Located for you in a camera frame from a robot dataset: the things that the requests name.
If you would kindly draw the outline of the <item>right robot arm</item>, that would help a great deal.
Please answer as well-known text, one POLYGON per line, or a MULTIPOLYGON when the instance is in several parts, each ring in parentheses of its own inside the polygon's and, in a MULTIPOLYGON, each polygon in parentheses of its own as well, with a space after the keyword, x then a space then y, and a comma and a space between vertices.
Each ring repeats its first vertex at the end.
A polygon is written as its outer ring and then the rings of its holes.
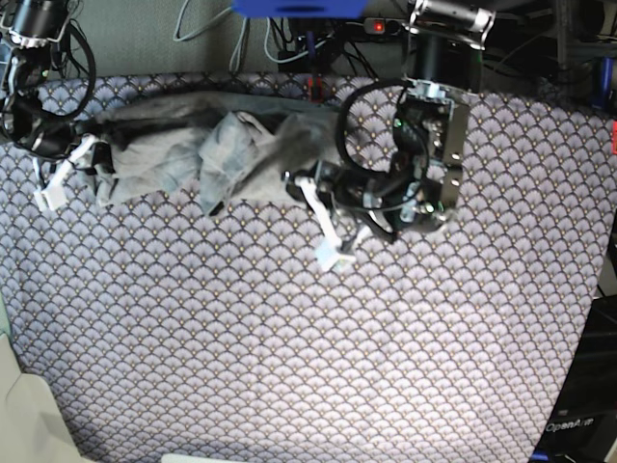
POLYGON ((94 53, 74 16, 78 1, 1 3, 1 142, 32 159, 41 211, 67 204, 64 183, 73 171, 92 175, 112 166, 109 146, 77 120, 94 96, 94 53), (64 77, 74 66, 86 75, 86 90, 74 109, 46 110, 38 88, 51 72, 64 77))

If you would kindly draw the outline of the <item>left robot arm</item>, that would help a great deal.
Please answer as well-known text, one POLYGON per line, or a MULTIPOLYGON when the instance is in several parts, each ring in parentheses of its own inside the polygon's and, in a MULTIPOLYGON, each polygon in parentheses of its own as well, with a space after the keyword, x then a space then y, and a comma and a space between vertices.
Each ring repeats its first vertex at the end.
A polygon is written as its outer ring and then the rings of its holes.
POLYGON ((387 243, 402 232, 437 232, 453 220, 463 180, 469 106, 479 92, 482 53, 496 12, 461 1, 411 1, 402 27, 414 46, 413 69, 354 91, 342 103, 334 142, 338 162, 319 159, 308 170, 287 172, 287 193, 315 214, 323 239, 315 256, 324 271, 353 265, 362 241, 387 243), (396 146, 385 171, 354 160, 345 128, 364 95, 400 88, 392 121, 396 146))

